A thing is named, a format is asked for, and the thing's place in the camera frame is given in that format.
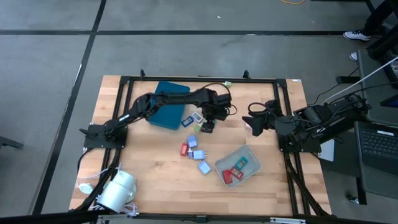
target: concrete floor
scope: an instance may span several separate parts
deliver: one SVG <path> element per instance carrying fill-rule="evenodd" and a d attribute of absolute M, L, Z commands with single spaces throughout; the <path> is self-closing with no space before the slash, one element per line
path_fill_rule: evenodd
<path fill-rule="evenodd" d="M 0 30 L 91 30 L 99 5 L 0 0 Z M 113 0 L 99 30 L 348 30 L 360 28 L 368 15 L 363 2 Z M 25 142 L 23 149 L 0 150 L 0 217 L 29 211 L 87 41 L 87 35 L 0 35 L 0 135 Z M 91 120 L 103 75 L 137 75 L 142 68 L 147 75 L 241 77 L 247 69 L 252 77 L 302 79 L 312 103 L 336 76 L 356 68 L 348 54 L 364 47 L 320 36 L 97 36 L 43 212 L 68 209 L 84 141 L 78 128 Z M 369 205 L 354 205 L 344 196 L 355 192 L 353 178 L 327 171 L 324 177 L 338 217 L 398 221 L 398 200 L 368 194 Z"/>

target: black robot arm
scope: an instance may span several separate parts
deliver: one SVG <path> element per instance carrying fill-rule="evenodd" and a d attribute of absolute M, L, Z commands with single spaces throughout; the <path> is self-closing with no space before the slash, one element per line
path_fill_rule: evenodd
<path fill-rule="evenodd" d="M 252 111 L 252 105 L 262 105 L 264 110 Z M 282 149 L 288 152 L 320 152 L 320 144 L 353 127 L 354 121 L 364 120 L 370 110 L 366 100 L 358 95 L 348 95 L 331 104 L 315 105 L 284 116 L 277 100 L 265 104 L 249 105 L 249 115 L 242 119 L 258 136 L 263 129 L 274 129 L 282 138 Z"/>
<path fill-rule="evenodd" d="M 201 131 L 212 133 L 215 127 L 214 120 L 224 121 L 229 115 L 231 94 L 228 91 L 227 94 L 218 95 L 216 91 L 207 88 L 200 88 L 186 94 L 146 93 L 138 97 L 132 107 L 119 118 L 111 119 L 104 125 L 91 124 L 87 130 L 80 129 L 86 135 L 85 147 L 123 148 L 128 124 L 140 119 L 148 119 L 164 105 L 195 105 L 201 108 L 202 115 L 206 119 L 201 126 Z"/>

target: sneaker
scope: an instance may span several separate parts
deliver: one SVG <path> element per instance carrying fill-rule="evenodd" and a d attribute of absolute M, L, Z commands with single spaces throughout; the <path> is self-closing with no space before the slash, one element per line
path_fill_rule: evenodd
<path fill-rule="evenodd" d="M 347 31 L 343 34 L 343 36 L 349 40 L 360 40 L 363 42 L 367 42 L 371 39 L 371 36 L 363 35 L 360 30 Z"/>
<path fill-rule="evenodd" d="M 349 55 L 349 59 L 351 59 L 351 60 L 354 61 L 354 62 L 358 61 L 358 56 L 356 55 L 356 52 L 351 53 L 351 54 Z"/>

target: red block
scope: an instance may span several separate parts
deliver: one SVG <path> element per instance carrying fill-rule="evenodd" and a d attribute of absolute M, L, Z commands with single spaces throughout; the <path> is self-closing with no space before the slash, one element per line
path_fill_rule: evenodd
<path fill-rule="evenodd" d="M 224 182 L 226 184 L 232 183 L 232 176 L 229 170 L 224 170 L 223 171 L 223 177 L 224 177 Z"/>
<path fill-rule="evenodd" d="M 243 177 L 243 172 L 238 170 L 236 167 L 232 167 L 230 172 L 232 175 L 234 175 L 239 180 Z"/>
<path fill-rule="evenodd" d="M 180 152 L 181 156 L 186 156 L 186 155 L 187 155 L 187 152 L 188 152 L 188 145 L 187 145 L 187 143 L 182 143 L 181 152 Z"/>

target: wooden table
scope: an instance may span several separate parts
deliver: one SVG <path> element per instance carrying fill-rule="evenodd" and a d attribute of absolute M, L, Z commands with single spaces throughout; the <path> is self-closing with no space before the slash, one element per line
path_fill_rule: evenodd
<path fill-rule="evenodd" d="M 103 77 L 95 106 L 93 122 L 103 124 L 111 119 L 118 92 L 120 76 Z M 131 105 L 145 93 L 154 92 L 158 82 L 135 81 Z M 179 82 L 191 91 L 206 85 L 202 82 Z M 305 107 L 302 83 L 287 80 L 292 110 Z M 225 93 L 222 86 L 211 86 L 219 94 Z M 245 128 L 242 116 L 248 115 L 248 104 L 265 102 L 274 98 L 271 84 L 233 83 L 230 88 L 232 104 L 238 113 L 218 121 L 213 134 L 197 134 L 198 148 L 208 153 L 206 161 L 212 171 L 203 175 L 197 162 L 180 156 L 181 143 L 193 133 L 193 125 L 180 127 L 177 131 L 150 125 L 140 121 L 129 125 L 126 147 L 122 150 L 123 170 L 137 179 L 137 195 L 134 203 L 140 212 L 208 215 L 279 215 L 290 216 L 289 191 L 284 159 L 279 151 L 275 131 L 268 130 L 254 137 Z M 184 118 L 197 109 L 185 107 Z M 227 188 L 215 171 L 214 164 L 243 144 L 247 144 L 258 157 L 262 168 L 235 188 Z M 97 174 L 101 169 L 104 149 L 94 149 L 81 161 L 78 181 L 82 177 Z M 309 153 L 301 153 L 305 183 L 309 191 L 324 210 L 330 212 L 329 200 L 319 160 Z M 90 179 L 96 185 L 98 179 Z M 296 187 L 299 210 L 302 201 Z M 87 195 L 74 188 L 70 208 L 79 206 Z"/>

